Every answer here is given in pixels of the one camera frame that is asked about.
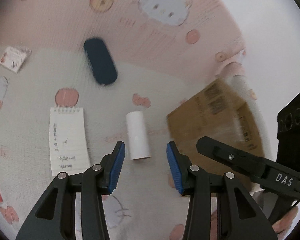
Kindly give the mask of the person's right hand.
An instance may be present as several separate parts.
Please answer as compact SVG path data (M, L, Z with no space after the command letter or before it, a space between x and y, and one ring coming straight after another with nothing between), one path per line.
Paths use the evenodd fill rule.
M287 212L280 220L273 224L273 229L277 234L278 239L283 239L290 227L292 226L293 219L298 214L298 206L293 207Z

